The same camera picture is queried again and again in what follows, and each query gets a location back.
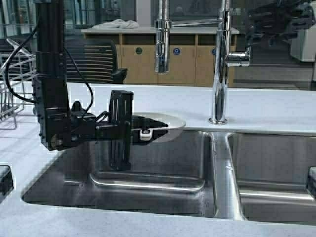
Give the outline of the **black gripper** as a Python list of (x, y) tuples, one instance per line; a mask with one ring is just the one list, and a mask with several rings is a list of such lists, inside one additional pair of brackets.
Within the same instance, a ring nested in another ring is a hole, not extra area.
[(95, 139), (111, 142), (109, 164), (116, 171), (131, 169), (130, 145), (146, 146), (168, 133), (167, 130), (150, 130), (168, 127), (164, 122), (143, 116), (132, 116), (133, 96), (131, 91), (113, 90), (108, 121), (96, 123)]

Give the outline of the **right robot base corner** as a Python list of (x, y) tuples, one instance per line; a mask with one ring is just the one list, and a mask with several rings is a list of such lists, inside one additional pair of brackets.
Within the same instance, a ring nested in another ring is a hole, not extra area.
[(307, 178), (307, 190), (316, 198), (316, 167), (312, 166), (309, 169), (308, 178)]

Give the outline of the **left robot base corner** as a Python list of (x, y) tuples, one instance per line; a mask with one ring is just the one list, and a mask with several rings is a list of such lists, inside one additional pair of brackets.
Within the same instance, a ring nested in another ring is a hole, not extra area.
[(10, 166), (0, 166), (0, 202), (2, 203), (5, 198), (14, 189), (12, 171)]

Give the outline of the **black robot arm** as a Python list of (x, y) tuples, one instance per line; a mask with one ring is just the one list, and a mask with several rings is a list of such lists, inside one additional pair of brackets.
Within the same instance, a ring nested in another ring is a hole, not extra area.
[(61, 0), (37, 0), (36, 77), (32, 81), (33, 103), (40, 124), (41, 143), (50, 151), (66, 150), (85, 142), (110, 141), (110, 167), (129, 170), (130, 147), (148, 144), (168, 132), (168, 124), (134, 115), (134, 94), (111, 92), (107, 120), (84, 109), (79, 101), (70, 104), (64, 45), (64, 4)]

